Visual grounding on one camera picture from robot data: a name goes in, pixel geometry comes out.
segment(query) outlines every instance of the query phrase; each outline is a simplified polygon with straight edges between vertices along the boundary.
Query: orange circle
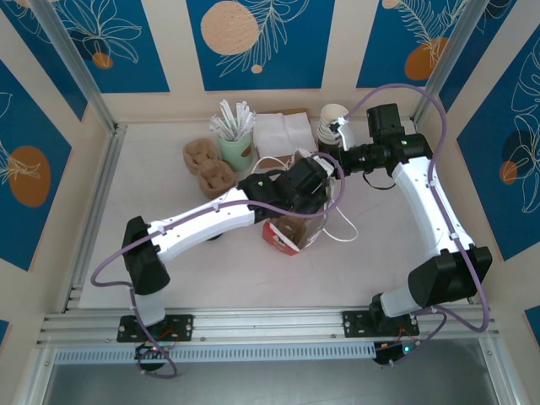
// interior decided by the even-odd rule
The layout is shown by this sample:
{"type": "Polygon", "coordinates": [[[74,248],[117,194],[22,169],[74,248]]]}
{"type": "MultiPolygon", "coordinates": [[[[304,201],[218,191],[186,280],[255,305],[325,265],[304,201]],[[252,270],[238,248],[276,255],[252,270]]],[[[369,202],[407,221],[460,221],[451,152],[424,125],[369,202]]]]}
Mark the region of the orange circle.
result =
{"type": "Polygon", "coordinates": [[[14,171],[9,177],[11,192],[21,204],[37,208],[45,202],[51,188],[51,167],[43,152],[33,146],[16,148],[8,168],[14,171]]]}
{"type": "Polygon", "coordinates": [[[514,162],[507,160],[505,161],[499,169],[500,179],[506,185],[512,184],[517,179],[517,166],[514,162]]]}
{"type": "Polygon", "coordinates": [[[429,44],[416,48],[405,62],[405,74],[411,80],[425,80],[431,76],[440,54],[445,49],[448,38],[435,38],[429,44]],[[435,51],[435,61],[431,58],[431,50],[435,51]]]}
{"type": "Polygon", "coordinates": [[[248,51],[259,39],[255,16],[237,2],[215,3],[201,19],[201,33],[208,47],[219,55],[248,51]]]}
{"type": "Polygon", "coordinates": [[[96,52],[92,56],[92,62],[97,66],[98,68],[102,69],[110,69],[112,68],[112,59],[109,55],[103,52],[96,52]]]}

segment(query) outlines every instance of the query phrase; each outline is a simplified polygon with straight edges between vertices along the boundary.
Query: beige circle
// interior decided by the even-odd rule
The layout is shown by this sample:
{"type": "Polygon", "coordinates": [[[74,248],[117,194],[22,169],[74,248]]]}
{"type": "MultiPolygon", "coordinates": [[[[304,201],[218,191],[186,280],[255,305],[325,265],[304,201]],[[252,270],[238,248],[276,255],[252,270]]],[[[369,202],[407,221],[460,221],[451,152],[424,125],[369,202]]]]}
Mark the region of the beige circle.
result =
{"type": "MultiPolygon", "coordinates": [[[[30,5],[28,4],[28,0],[13,0],[16,2],[19,6],[23,6],[24,8],[30,8],[30,5]]],[[[49,3],[54,3],[59,0],[49,0],[49,3]]]]}
{"type": "Polygon", "coordinates": [[[259,25],[253,14],[237,2],[215,3],[201,20],[201,32],[208,47],[220,55],[237,55],[259,39],[259,25]]]}
{"type": "Polygon", "coordinates": [[[402,2],[402,0],[382,0],[382,7],[384,7],[384,8],[395,8],[401,2],[402,2]]]}

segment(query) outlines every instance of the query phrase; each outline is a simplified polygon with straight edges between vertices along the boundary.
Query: white cable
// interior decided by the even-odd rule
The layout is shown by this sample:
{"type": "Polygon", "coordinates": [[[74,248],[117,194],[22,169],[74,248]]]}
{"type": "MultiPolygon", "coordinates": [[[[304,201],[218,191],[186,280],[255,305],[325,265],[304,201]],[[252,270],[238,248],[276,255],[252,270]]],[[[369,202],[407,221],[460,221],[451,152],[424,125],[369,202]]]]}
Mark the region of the white cable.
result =
{"type": "Polygon", "coordinates": [[[257,170],[257,167],[261,164],[261,162],[263,160],[266,160],[266,159],[275,160],[280,165],[282,165],[284,169],[286,169],[286,170],[288,169],[287,165],[284,162],[282,162],[281,160],[279,160],[278,158],[274,158],[273,156],[263,156],[255,163],[255,165],[253,166],[253,169],[251,170],[251,173],[252,174],[255,173],[255,170],[257,170]]]}
{"type": "Polygon", "coordinates": [[[323,228],[322,231],[327,234],[329,237],[331,237],[332,239],[334,239],[335,241],[337,242],[352,242],[353,240],[356,240],[356,238],[358,238],[358,229],[356,228],[356,226],[354,226],[354,224],[345,216],[344,213],[341,212],[341,209],[339,209],[339,207],[336,207],[336,210],[339,212],[339,214],[343,217],[343,219],[345,219],[347,221],[347,224],[351,225],[351,227],[354,229],[354,233],[356,234],[354,236],[354,238],[351,238],[351,239],[340,239],[340,238],[337,238],[336,236],[332,235],[330,232],[328,232],[326,230],[326,228],[323,228]]]}

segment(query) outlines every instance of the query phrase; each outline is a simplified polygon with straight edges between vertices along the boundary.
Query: stack of paper cups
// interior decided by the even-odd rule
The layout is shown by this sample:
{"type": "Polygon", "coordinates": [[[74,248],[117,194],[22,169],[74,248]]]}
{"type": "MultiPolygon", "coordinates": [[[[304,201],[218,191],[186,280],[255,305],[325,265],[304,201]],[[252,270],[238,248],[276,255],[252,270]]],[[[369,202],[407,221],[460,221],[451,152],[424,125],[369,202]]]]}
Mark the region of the stack of paper cups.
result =
{"type": "Polygon", "coordinates": [[[341,139],[336,139],[332,135],[332,131],[328,125],[337,120],[340,116],[348,114],[348,110],[339,104],[327,104],[322,107],[321,121],[319,128],[317,129],[317,138],[319,150],[322,152],[328,152],[338,147],[341,143],[341,139]]]}

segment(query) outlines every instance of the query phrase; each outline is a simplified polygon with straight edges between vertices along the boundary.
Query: metal bracket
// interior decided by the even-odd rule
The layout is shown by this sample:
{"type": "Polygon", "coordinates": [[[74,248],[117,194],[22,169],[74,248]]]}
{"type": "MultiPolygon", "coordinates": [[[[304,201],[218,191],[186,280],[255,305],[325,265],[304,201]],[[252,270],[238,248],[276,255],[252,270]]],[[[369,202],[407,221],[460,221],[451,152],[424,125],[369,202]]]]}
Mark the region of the metal bracket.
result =
{"type": "Polygon", "coordinates": [[[376,324],[369,310],[346,310],[342,316],[346,338],[398,337],[403,331],[406,331],[408,336],[420,334],[416,318],[409,315],[385,317],[376,324]]]}
{"type": "MultiPolygon", "coordinates": [[[[192,340],[192,315],[166,315],[160,323],[148,327],[160,342],[190,342],[192,340]]],[[[148,337],[138,325],[137,318],[127,315],[120,318],[116,341],[119,343],[144,343],[148,337]]]]}

